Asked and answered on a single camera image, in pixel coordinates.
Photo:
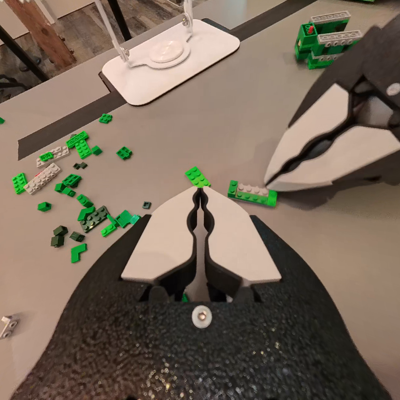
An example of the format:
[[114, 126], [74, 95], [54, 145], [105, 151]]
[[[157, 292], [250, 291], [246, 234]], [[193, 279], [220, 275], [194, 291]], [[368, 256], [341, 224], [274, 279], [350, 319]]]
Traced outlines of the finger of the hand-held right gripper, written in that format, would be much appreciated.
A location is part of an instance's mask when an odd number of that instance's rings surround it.
[[332, 132], [345, 122], [349, 114], [349, 93], [334, 83], [280, 139], [264, 175], [265, 186], [330, 186], [331, 182], [306, 182], [306, 173], [294, 178], [295, 171], [282, 174], [284, 165], [298, 157], [307, 143]]
[[277, 192], [331, 186], [337, 179], [397, 152], [392, 131], [355, 126], [340, 135], [322, 155], [303, 161], [267, 185]]

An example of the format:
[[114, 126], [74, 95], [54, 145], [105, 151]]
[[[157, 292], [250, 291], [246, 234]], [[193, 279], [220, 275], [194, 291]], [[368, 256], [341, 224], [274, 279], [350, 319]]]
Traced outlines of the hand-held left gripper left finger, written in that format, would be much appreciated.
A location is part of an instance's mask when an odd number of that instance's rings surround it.
[[163, 287], [169, 296], [184, 292], [196, 276], [197, 211], [200, 189], [191, 187], [151, 215], [122, 274], [124, 281]]

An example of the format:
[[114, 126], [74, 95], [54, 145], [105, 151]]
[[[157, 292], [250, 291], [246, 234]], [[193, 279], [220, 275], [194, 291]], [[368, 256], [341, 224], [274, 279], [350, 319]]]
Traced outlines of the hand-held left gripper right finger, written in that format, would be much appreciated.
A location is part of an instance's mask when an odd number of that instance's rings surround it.
[[208, 283], [234, 298], [241, 287], [279, 282], [281, 273], [246, 210], [209, 187], [200, 196]]

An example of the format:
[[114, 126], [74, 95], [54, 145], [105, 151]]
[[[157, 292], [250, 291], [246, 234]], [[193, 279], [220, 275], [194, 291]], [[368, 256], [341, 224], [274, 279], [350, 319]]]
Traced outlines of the green and grey brick assembly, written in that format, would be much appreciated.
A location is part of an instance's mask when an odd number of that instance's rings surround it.
[[276, 207], [277, 192], [266, 187], [251, 186], [231, 180], [227, 196], [234, 200], [240, 200], [268, 207]]

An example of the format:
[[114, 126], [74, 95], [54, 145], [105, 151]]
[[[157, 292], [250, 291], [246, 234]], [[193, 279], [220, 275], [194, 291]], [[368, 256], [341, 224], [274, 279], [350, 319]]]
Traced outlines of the bright green brick plate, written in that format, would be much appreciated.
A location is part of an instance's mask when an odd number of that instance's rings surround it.
[[198, 167], [192, 167], [185, 172], [186, 177], [189, 181], [196, 187], [202, 188], [205, 186], [210, 187], [211, 183], [205, 178], [203, 173], [198, 169]]

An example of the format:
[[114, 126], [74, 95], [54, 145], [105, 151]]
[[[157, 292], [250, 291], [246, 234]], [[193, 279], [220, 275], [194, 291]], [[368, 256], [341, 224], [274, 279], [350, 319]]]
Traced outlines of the pile of building bricks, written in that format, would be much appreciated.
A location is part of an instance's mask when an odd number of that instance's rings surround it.
[[[109, 123], [112, 120], [112, 115], [102, 114], [99, 118], [100, 123]], [[72, 134], [70, 139], [66, 141], [66, 146], [59, 146], [55, 149], [43, 153], [37, 158], [37, 167], [43, 167], [35, 177], [29, 182], [27, 181], [25, 173], [19, 173], [12, 177], [13, 189], [15, 194], [28, 193], [33, 195], [40, 189], [52, 182], [59, 173], [62, 172], [61, 168], [56, 165], [55, 160], [59, 160], [69, 155], [71, 149], [76, 149], [81, 160], [84, 160], [91, 154], [96, 156], [102, 154], [102, 150], [98, 146], [90, 148], [87, 139], [89, 138], [86, 131], [82, 131], [78, 134]], [[126, 146], [122, 147], [116, 152], [116, 155], [126, 160], [131, 158], [133, 152]], [[68, 197], [74, 198], [76, 192], [73, 190], [78, 187], [82, 177], [77, 174], [69, 174], [62, 182], [57, 183], [54, 190], [57, 193], [65, 194]], [[76, 200], [83, 207], [80, 211], [77, 221], [80, 223], [80, 227], [84, 233], [91, 232], [103, 221], [109, 221], [110, 224], [101, 230], [102, 237], [107, 237], [111, 233], [115, 232], [118, 227], [126, 228], [129, 224], [134, 225], [137, 223], [141, 216], [137, 214], [131, 214], [127, 210], [121, 212], [117, 217], [113, 218], [107, 210], [107, 207], [102, 206], [96, 208], [94, 203], [84, 194], [79, 194]], [[52, 204], [49, 202], [39, 203], [37, 210], [41, 212], [50, 211]], [[65, 243], [65, 237], [68, 233], [68, 229], [65, 226], [59, 226], [53, 230], [53, 237], [51, 238], [51, 247], [59, 248]], [[81, 254], [87, 251], [87, 243], [84, 243], [85, 235], [73, 231], [70, 235], [70, 239], [80, 243], [79, 245], [71, 248], [71, 263], [77, 263], [81, 260]]]

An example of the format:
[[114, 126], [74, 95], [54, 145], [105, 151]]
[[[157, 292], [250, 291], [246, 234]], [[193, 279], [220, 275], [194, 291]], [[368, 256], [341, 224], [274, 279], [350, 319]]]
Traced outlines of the grey desk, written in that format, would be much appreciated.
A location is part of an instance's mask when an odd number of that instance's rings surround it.
[[[261, 185], [287, 124], [321, 70], [296, 65], [293, 41], [310, 16], [348, 10], [349, 29], [364, 32], [399, 13], [399, 1], [360, 4], [316, 1], [244, 40], [236, 53], [143, 107], [124, 104], [113, 121], [83, 124], [92, 146], [79, 193], [112, 216], [143, 214], [191, 185], [197, 166], [226, 195], [231, 179]], [[52, 248], [53, 229], [79, 230], [75, 198], [49, 185], [36, 195], [14, 193], [11, 178], [36, 174], [40, 151], [18, 160], [18, 140], [110, 93], [97, 75], [114, 50], [3, 104], [1, 117], [1, 317], [20, 314], [1, 340], [1, 399], [9, 399], [40, 358], [61, 313], [92, 264], [126, 229], [89, 233], [82, 260], [70, 262], [67, 240]], [[278, 200], [275, 209], [237, 202], [257, 215], [313, 269], [332, 296], [369, 367], [399, 399], [399, 186], [350, 187], [326, 203]]]

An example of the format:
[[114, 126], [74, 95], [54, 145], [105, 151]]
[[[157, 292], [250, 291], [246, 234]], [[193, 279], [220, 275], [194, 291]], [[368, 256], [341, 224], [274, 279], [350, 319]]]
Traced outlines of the green and grey brick model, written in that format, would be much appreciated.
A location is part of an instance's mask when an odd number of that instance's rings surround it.
[[309, 70], [331, 65], [363, 37], [360, 30], [345, 30], [350, 18], [347, 10], [311, 17], [299, 28], [296, 60], [306, 61]]

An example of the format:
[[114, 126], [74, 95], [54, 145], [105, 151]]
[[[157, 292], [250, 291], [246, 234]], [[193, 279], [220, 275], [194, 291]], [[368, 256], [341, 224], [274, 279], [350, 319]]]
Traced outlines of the black metal table leg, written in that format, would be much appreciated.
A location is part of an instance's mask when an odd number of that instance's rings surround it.
[[111, 8], [111, 11], [114, 15], [116, 22], [118, 24], [118, 27], [121, 31], [124, 41], [126, 42], [126, 41], [132, 39], [131, 33], [129, 31], [129, 28], [127, 26], [127, 23], [125, 21], [125, 18], [123, 16], [123, 13], [119, 6], [118, 1], [117, 0], [108, 0], [107, 2]]
[[18, 43], [15, 42], [2, 26], [0, 26], [0, 39], [41, 82], [49, 80], [47, 75], [37, 66], [33, 59], [19, 46]]

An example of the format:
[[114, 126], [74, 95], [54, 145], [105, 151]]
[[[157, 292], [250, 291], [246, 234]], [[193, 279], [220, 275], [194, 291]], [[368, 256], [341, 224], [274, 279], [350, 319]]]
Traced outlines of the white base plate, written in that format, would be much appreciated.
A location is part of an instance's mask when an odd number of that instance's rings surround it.
[[[177, 38], [182, 28], [182, 23], [175, 24], [133, 47], [130, 49], [130, 59], [136, 62], [146, 56], [158, 41]], [[128, 104], [142, 106], [234, 53], [240, 46], [240, 40], [204, 21], [194, 19], [193, 36], [188, 44], [190, 55], [176, 66], [166, 69], [153, 69], [147, 65], [130, 68], [118, 56], [103, 66], [102, 74]]]

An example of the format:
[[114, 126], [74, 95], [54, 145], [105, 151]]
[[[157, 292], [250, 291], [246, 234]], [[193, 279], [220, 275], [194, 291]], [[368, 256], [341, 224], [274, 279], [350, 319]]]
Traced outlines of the grey bracket brick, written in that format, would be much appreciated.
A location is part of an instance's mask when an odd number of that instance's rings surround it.
[[12, 335], [15, 327], [19, 323], [19, 318], [13, 315], [3, 316], [1, 318], [1, 322], [4, 324], [4, 326], [0, 334], [0, 339], [6, 339]]

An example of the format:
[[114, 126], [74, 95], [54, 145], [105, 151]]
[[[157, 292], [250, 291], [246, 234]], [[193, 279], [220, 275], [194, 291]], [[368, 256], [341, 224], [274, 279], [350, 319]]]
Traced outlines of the wooden post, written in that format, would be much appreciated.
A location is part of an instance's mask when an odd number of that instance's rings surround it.
[[58, 35], [36, 1], [5, 0], [20, 22], [28, 29], [40, 49], [58, 68], [73, 66], [76, 59]]

